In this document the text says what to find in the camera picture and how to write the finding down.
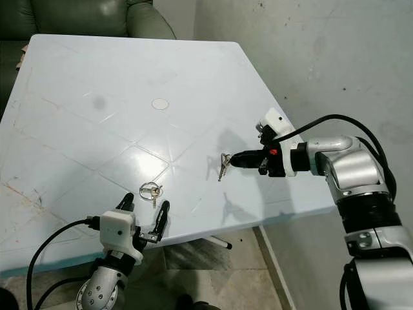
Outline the small silver key bunch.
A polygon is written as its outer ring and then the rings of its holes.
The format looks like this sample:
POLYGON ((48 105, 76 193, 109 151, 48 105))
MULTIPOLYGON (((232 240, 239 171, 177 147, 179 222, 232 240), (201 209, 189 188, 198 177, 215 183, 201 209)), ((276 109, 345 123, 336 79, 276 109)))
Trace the small silver key bunch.
POLYGON ((221 182, 223 177, 227 174, 227 170, 231 166, 231 158, 233 154, 221 154, 221 166, 219 166, 218 181, 221 182))

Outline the pale blue plastic table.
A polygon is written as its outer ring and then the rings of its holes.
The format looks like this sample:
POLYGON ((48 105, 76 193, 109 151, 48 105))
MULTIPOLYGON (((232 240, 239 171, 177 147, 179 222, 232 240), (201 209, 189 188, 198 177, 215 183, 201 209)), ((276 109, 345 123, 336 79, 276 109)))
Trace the pale blue plastic table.
POLYGON ((86 218, 65 190, 85 177, 161 186, 162 245, 334 210, 324 178, 269 178, 219 156, 260 148, 279 104, 236 42, 36 34, 2 116, 3 277, 54 231, 86 218), (166 110, 151 101, 163 98, 166 110))

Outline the white table leg black tip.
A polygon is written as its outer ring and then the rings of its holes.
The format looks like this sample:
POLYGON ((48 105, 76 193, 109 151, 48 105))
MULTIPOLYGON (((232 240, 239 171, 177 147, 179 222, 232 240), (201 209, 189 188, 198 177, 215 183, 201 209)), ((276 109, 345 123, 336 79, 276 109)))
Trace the white table leg black tip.
POLYGON ((233 248, 232 243, 227 242, 224 239, 220 239, 219 237, 207 236, 207 237, 203 237, 203 239, 206 240, 207 242, 212 242, 212 244, 221 246, 222 248, 225 248, 227 250, 231 250, 233 248))

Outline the black robot left foot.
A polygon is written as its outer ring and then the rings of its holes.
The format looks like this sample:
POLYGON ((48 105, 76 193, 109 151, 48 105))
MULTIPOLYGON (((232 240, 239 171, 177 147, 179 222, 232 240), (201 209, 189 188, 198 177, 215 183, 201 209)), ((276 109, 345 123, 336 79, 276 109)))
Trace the black robot left foot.
POLYGON ((175 310, 221 310, 209 302, 195 301, 188 293, 183 293, 177 298, 175 310))

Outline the black round object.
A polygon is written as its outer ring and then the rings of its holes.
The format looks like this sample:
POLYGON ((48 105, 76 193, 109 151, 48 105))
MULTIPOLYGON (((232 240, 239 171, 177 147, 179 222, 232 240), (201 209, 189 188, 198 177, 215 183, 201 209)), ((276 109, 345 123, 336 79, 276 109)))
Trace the black round object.
POLYGON ((0 287, 0 310, 19 310, 17 299, 13 292, 0 287))

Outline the brown cardboard piece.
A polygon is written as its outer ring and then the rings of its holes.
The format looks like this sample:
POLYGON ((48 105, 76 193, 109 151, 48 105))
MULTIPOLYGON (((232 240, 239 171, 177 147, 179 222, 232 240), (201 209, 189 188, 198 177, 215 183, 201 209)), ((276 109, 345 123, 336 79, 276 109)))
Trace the brown cardboard piece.
POLYGON ((19 71, 21 66, 23 66, 23 61, 25 59, 27 49, 28 49, 28 45, 23 45, 23 47, 21 47, 20 53, 19 53, 19 60, 17 64, 15 65, 15 70, 19 71))

